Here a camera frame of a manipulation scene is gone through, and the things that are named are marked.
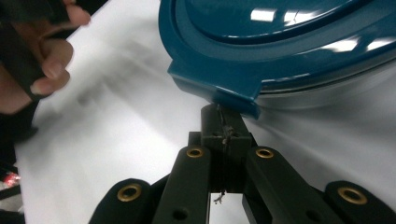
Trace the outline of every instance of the finger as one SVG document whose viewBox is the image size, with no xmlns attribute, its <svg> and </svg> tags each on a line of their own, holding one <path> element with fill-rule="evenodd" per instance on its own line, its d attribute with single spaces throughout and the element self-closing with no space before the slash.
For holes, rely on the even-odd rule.
<svg viewBox="0 0 396 224">
<path fill-rule="evenodd" d="M 64 72 L 73 56 L 73 47 L 62 39 L 44 39 L 41 44 L 44 57 L 42 69 L 44 74 L 51 79 L 57 79 Z"/>
<path fill-rule="evenodd" d="M 72 25 L 86 25 L 91 21 L 90 14 L 87 11 L 83 10 L 81 7 L 75 5 L 67 5 L 66 10 Z"/>
<path fill-rule="evenodd" d="M 58 78 L 42 77 L 33 83 L 31 91 L 37 95 L 50 95 L 63 88 L 70 80 L 70 74 L 64 70 Z"/>
</svg>

